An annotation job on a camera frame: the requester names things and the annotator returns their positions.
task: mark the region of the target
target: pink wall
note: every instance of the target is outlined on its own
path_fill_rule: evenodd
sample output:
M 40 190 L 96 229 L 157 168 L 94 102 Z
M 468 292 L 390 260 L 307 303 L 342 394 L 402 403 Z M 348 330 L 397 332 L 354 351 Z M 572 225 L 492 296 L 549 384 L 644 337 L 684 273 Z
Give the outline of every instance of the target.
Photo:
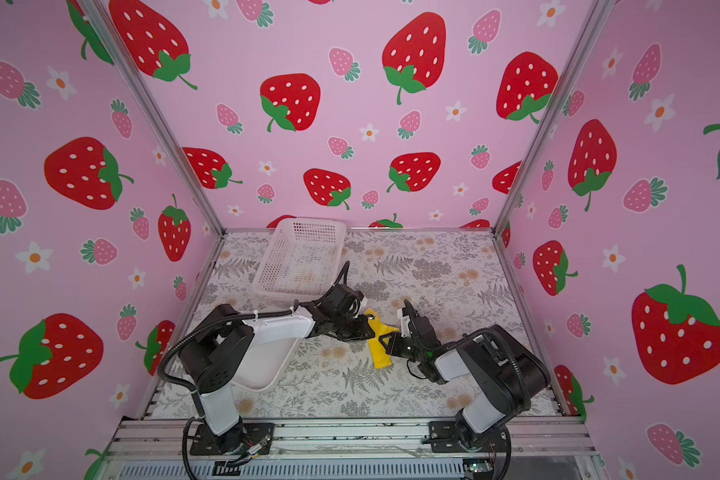
M 514 175 L 513 165 L 535 129 L 526 112 L 536 110 L 534 116 L 540 118 L 543 104 L 528 98 L 521 120 L 503 117 L 522 103 L 516 94 L 533 94 L 539 100 L 551 91 L 557 77 L 553 70 L 563 68 L 590 7 L 589 0 L 563 0 L 562 5 L 558 0 L 272 0 L 254 10 L 241 10 L 240 3 L 262 5 L 221 0 L 217 9 L 210 0 L 153 0 L 146 2 L 149 6 L 136 0 L 110 2 L 116 26 L 178 141 L 183 147 L 205 149 L 191 151 L 194 161 L 202 159 L 202 153 L 224 159 L 232 181 L 242 182 L 226 181 L 229 172 L 213 177 L 210 162 L 196 169 L 200 179 L 208 181 L 206 193 L 228 227 L 266 226 L 285 214 L 330 217 L 350 226 L 394 220 L 395 214 L 404 226 L 461 226 L 478 219 L 482 225 L 494 223 L 507 197 L 506 188 L 493 187 L 494 178 L 498 184 L 506 169 Z M 408 30 L 395 37 L 412 21 L 411 40 Z M 470 40 L 474 32 L 478 36 Z M 486 41 L 487 50 L 478 39 Z M 167 61 L 157 54 L 162 49 L 168 51 Z M 524 52 L 541 58 L 525 54 L 510 67 Z M 187 53 L 189 57 L 176 61 Z M 409 54 L 412 59 L 406 62 Z M 156 62 L 162 65 L 157 72 Z M 355 62 L 357 78 L 356 69 L 351 70 Z M 407 63 L 416 67 L 412 80 L 396 72 Z M 526 67 L 532 63 L 536 70 L 530 72 Z M 395 84 L 384 66 L 391 67 Z M 521 75 L 515 73 L 518 67 L 523 68 Z M 505 69 L 514 83 L 511 92 L 502 81 Z M 308 77 L 270 80 L 290 74 Z M 288 94 L 288 84 L 294 89 L 307 85 L 308 90 Z M 400 105 L 396 85 L 404 87 Z M 273 116 L 262 108 L 261 92 L 272 115 L 285 105 L 284 121 L 272 122 Z M 459 114 L 454 118 L 455 110 Z M 398 135 L 402 124 L 413 137 Z M 489 160 L 488 154 L 473 154 L 479 145 L 488 149 Z M 351 157 L 347 147 L 352 148 Z M 389 177 L 393 159 L 407 154 L 412 155 L 402 159 L 404 168 L 398 171 L 422 170 L 407 182 L 397 178 L 411 192 L 401 191 Z M 416 167 L 415 162 L 428 160 L 428 166 L 440 163 L 434 175 L 426 175 L 428 167 Z M 216 163 L 216 170 L 221 164 Z M 308 182 L 318 178 L 308 189 L 304 175 L 311 169 L 326 172 L 310 172 Z M 331 179 L 325 177 L 331 173 Z M 218 177 L 224 180 L 217 183 Z M 351 185 L 349 198 L 343 185 Z M 326 206 L 332 200 L 326 195 L 330 187 L 342 191 L 337 206 Z M 366 195 L 372 190 L 378 195 Z M 364 201 L 376 206 L 365 209 Z
M 156 163 L 157 139 L 120 74 L 89 44 L 82 59 L 83 43 L 65 2 L 0 2 L 0 179 L 8 180 L 0 182 L 0 357 L 20 354 L 0 362 L 0 478 L 85 476 L 97 458 L 86 450 L 103 451 L 146 394 L 151 377 L 136 341 L 154 347 L 150 332 L 178 320 L 186 300 L 174 278 L 183 277 L 190 296 L 213 240 L 170 161 Z M 39 107 L 22 108 L 20 94 L 39 96 Z M 115 99 L 128 109 L 118 123 Z M 79 138 L 89 139 L 58 150 Z M 104 148 L 134 179 L 120 178 L 117 202 Z M 172 194 L 191 225 L 178 261 L 158 238 Z M 136 228 L 135 207 L 146 218 Z M 116 257 L 98 242 L 89 264 L 80 251 L 98 239 L 114 245 Z M 134 269 L 143 284 L 132 281 Z M 135 315 L 127 309 L 121 318 L 128 305 Z
M 720 478 L 720 130 L 704 134 L 720 124 L 720 2 L 615 6 L 576 89 L 584 102 L 525 186 L 508 252 L 610 477 Z M 585 168 L 599 175 L 582 182 Z M 562 290 L 561 248 L 577 272 Z

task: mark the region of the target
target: yellow cloth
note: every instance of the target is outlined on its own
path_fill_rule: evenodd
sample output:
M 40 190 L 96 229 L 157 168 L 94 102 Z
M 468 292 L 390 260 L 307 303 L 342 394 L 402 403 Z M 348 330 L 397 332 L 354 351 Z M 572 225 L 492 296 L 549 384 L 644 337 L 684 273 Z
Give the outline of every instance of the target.
M 368 315 L 368 324 L 376 334 L 376 338 L 368 341 L 368 347 L 371 349 L 371 356 L 373 357 L 373 365 L 377 369 L 383 369 L 384 367 L 392 364 L 392 358 L 387 355 L 384 351 L 384 345 L 378 340 L 380 335 L 384 335 L 390 332 L 397 332 L 398 329 L 393 326 L 385 325 L 378 319 L 378 314 L 373 309 L 367 309 L 365 315 Z

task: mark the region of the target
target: table surface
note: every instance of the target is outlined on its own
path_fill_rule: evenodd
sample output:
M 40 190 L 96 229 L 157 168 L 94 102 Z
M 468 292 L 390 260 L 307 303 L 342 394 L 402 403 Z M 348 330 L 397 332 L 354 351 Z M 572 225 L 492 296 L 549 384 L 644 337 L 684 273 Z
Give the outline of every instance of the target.
M 217 305 L 240 312 L 287 305 L 255 296 L 251 282 L 269 243 L 270 232 L 235 232 L 226 242 L 190 330 Z M 530 350 L 507 279 L 488 232 L 469 230 L 350 230 L 342 262 L 351 262 L 348 284 L 368 298 L 381 320 L 397 325 L 397 309 L 408 299 L 428 316 L 442 342 L 499 324 Z M 182 374 L 178 362 L 174 374 Z M 244 418 L 436 417 L 452 416 L 480 389 L 471 376 L 445 385 L 413 378 L 405 360 L 376 370 L 366 342 L 305 339 L 278 385 L 264 393 L 235 388 Z M 195 415 L 186 389 L 166 384 L 152 418 Z M 532 398 L 528 416 L 559 415 L 552 391 Z

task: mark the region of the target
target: white plastic basket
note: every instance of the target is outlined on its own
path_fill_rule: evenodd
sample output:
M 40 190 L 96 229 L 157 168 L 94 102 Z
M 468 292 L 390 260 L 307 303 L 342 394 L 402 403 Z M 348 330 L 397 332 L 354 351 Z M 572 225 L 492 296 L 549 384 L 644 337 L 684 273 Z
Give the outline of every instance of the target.
M 281 220 L 253 278 L 253 293 L 285 301 L 320 298 L 336 280 L 346 233 L 347 226 L 334 220 Z

